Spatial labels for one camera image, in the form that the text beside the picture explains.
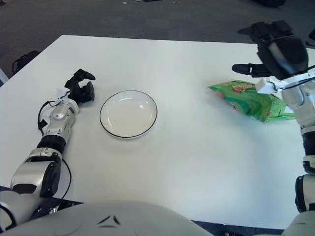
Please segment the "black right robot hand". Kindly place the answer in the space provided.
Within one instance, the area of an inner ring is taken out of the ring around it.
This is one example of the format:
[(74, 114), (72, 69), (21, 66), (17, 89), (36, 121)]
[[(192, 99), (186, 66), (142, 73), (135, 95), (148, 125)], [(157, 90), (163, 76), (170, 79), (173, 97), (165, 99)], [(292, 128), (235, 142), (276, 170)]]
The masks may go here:
[(257, 44), (261, 64), (235, 64), (232, 70), (253, 78), (274, 76), (284, 80), (307, 71), (309, 57), (302, 40), (284, 21), (258, 22), (238, 30)]

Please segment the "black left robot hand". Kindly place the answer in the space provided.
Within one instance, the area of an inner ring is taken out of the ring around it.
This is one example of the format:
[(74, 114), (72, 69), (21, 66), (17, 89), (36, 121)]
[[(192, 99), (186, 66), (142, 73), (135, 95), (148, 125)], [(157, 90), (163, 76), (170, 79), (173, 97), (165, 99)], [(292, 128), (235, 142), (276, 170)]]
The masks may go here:
[(83, 80), (95, 80), (95, 76), (83, 69), (78, 69), (65, 84), (69, 89), (68, 98), (74, 100), (77, 104), (94, 101), (95, 91), (92, 82), (87, 82), (85, 86), (80, 87), (79, 83)]

